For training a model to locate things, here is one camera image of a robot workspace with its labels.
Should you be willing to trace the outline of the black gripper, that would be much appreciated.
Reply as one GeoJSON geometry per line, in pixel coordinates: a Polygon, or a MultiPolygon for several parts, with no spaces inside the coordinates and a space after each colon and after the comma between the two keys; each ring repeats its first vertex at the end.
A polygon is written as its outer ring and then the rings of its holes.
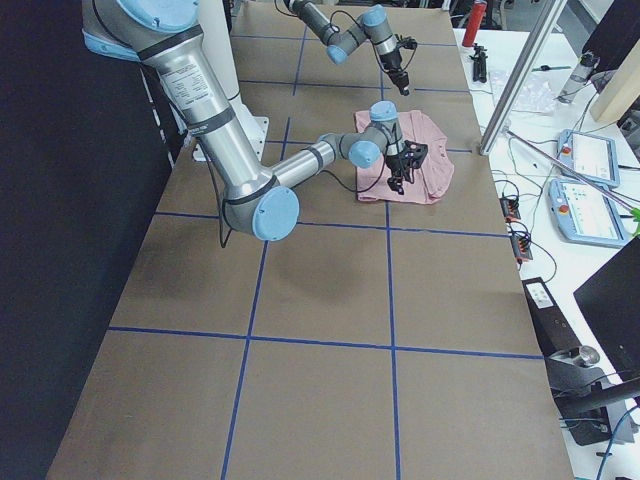
{"type": "Polygon", "coordinates": [[[379,54],[378,58],[388,78],[395,86],[398,86],[399,93],[402,96],[408,96],[410,94],[409,76],[402,67],[400,50],[395,48],[389,53],[379,54]]]}
{"type": "Polygon", "coordinates": [[[385,165],[389,169],[387,183],[392,191],[404,194],[404,181],[411,181],[412,170],[407,152],[410,150],[406,142],[399,142],[388,146],[385,152],[385,165]]]}

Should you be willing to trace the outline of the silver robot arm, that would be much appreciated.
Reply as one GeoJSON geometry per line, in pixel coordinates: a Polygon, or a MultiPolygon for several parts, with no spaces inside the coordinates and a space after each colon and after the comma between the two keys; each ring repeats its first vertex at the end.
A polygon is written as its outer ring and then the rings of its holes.
{"type": "Polygon", "coordinates": [[[385,8],[374,5],[353,17],[345,10],[336,10],[330,17],[322,13],[312,1],[283,1],[285,16],[301,20],[325,46],[329,59],[336,65],[346,62],[361,45],[369,43],[381,73],[387,76],[402,96],[410,95],[407,72],[418,42],[411,36],[394,33],[385,8]]]}
{"type": "Polygon", "coordinates": [[[389,188],[402,194],[426,154],[404,139],[396,107],[380,101],[361,133],[327,134],[273,167],[263,165],[246,130],[251,119],[238,99],[225,9],[220,1],[85,1],[86,47],[99,55],[154,69],[173,108],[225,185],[216,196],[230,229],[277,241],[295,227],[294,186],[337,159],[369,168],[383,159],[389,188]]]}

